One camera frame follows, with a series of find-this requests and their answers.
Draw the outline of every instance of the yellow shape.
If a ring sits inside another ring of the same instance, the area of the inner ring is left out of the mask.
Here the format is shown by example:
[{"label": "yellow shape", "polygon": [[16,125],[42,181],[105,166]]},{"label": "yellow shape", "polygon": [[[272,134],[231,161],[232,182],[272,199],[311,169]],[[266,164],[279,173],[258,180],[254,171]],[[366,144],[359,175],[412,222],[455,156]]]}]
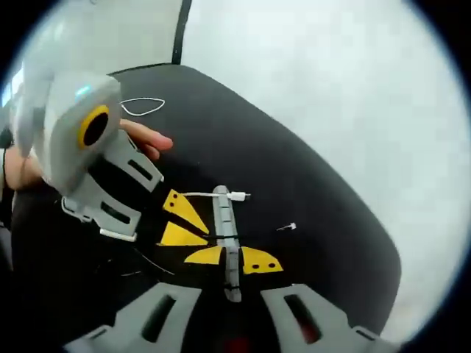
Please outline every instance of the yellow shape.
[{"label": "yellow shape", "polygon": [[88,146],[85,145],[85,133],[87,132],[88,127],[90,126],[91,122],[95,120],[95,118],[100,114],[110,114],[110,110],[106,105],[100,105],[93,109],[90,114],[88,114],[85,119],[83,119],[82,124],[79,128],[78,134],[78,142],[80,149],[86,149]]},{"label": "yellow shape", "polygon": [[245,274],[266,274],[283,270],[276,257],[271,256],[268,252],[262,252],[261,250],[246,246],[241,248],[244,256]]},{"label": "yellow shape", "polygon": [[185,228],[177,226],[175,223],[168,222],[160,244],[165,246],[192,246],[207,245],[208,242]]},{"label": "yellow shape", "polygon": [[218,265],[221,257],[222,247],[213,246],[212,248],[198,250],[185,259],[186,263],[202,263],[205,265]]},{"label": "yellow shape", "polygon": [[163,204],[163,209],[167,212],[178,215],[185,221],[190,222],[196,228],[201,229],[204,233],[208,234],[209,230],[199,217],[196,210],[191,206],[189,200],[184,197],[181,193],[175,190],[170,190],[167,200]]}]

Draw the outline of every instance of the yellow ring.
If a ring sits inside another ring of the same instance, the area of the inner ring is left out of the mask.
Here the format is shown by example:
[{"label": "yellow ring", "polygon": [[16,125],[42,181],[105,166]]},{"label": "yellow ring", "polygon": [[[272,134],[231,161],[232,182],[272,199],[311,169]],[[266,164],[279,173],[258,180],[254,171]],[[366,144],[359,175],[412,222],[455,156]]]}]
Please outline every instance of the yellow ring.
[{"label": "yellow ring", "polygon": [[85,145],[85,133],[87,132],[88,127],[90,126],[91,122],[95,120],[95,118],[100,115],[106,113],[107,115],[110,114],[110,110],[106,105],[100,105],[93,109],[90,114],[87,115],[85,119],[83,119],[82,124],[80,125],[79,134],[78,134],[78,141],[80,149],[86,149],[88,146]]}]

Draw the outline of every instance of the yellow triangle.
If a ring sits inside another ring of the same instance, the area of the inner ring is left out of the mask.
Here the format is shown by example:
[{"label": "yellow triangle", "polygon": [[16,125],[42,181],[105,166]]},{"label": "yellow triangle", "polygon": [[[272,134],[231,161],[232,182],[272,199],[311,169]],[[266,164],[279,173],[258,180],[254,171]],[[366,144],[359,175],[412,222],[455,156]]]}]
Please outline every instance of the yellow triangle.
[{"label": "yellow triangle", "polygon": [[280,263],[276,257],[268,252],[248,248],[242,246],[242,254],[244,256],[244,273],[245,274],[265,274],[268,272],[282,271]]},{"label": "yellow triangle", "polygon": [[167,227],[163,232],[162,240],[160,241],[160,245],[165,246],[192,246],[207,244],[208,242],[205,239],[200,238],[198,235],[195,235],[172,222],[167,223]]},{"label": "yellow triangle", "polygon": [[198,250],[185,259],[186,263],[201,263],[205,265],[218,265],[221,257],[222,247],[213,246],[211,248]]},{"label": "yellow triangle", "polygon": [[209,230],[199,217],[196,210],[191,206],[190,201],[181,193],[175,190],[170,190],[167,200],[163,204],[163,209],[167,212],[178,215],[185,221],[190,222],[196,228],[201,229],[204,233],[208,234]]}]

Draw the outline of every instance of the small pin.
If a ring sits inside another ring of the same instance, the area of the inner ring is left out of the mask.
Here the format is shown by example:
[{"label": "small pin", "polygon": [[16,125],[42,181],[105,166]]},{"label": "small pin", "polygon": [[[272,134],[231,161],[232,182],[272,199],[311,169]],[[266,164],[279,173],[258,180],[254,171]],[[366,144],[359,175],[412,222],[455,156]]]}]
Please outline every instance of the small pin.
[{"label": "small pin", "polygon": [[285,229],[291,229],[291,230],[296,229],[296,224],[293,222],[293,223],[288,224],[287,226],[277,228],[277,230],[285,230]]}]

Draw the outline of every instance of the white backdrop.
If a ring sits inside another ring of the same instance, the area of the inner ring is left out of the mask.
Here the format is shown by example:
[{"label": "white backdrop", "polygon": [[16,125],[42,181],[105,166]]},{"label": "white backdrop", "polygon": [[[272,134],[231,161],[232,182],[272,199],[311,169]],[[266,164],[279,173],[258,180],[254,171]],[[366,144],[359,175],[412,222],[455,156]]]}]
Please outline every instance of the white backdrop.
[{"label": "white backdrop", "polygon": [[382,336],[409,339],[454,280],[470,216],[464,94],[427,22],[406,1],[193,0],[183,64],[298,134],[368,204],[403,267]]}]

